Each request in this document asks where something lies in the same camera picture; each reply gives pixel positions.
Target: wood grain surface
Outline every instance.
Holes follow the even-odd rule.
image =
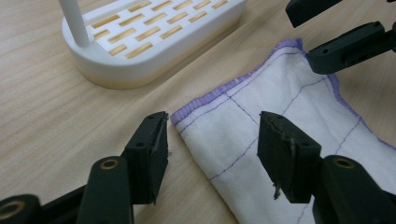
[[[109,0],[79,0],[83,13]],[[214,39],[147,86],[114,91],[87,81],[61,34],[56,0],[0,1],[0,199],[32,193],[47,203],[84,185],[93,163],[120,155],[148,114],[175,112],[264,61],[281,40],[310,50],[369,21],[386,30],[396,3],[343,1],[298,28],[286,0],[247,0],[232,32]],[[381,139],[396,145],[396,54],[338,74],[341,93]],[[157,204],[134,208],[135,223],[237,223],[168,123],[172,156]]]

